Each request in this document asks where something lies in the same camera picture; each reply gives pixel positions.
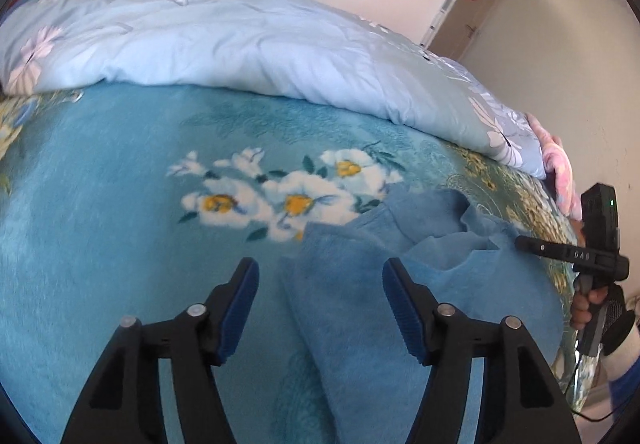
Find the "person's right hand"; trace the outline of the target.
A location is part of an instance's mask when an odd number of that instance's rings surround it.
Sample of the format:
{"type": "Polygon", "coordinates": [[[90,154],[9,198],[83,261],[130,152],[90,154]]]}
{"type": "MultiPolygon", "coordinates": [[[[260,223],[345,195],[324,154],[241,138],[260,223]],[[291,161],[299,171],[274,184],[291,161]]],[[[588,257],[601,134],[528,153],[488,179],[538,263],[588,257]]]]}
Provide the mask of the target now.
{"type": "Polygon", "coordinates": [[[590,308],[602,304],[607,296],[608,287],[591,290],[588,294],[576,291],[570,306],[570,326],[577,331],[583,330],[592,319],[590,308]]]}

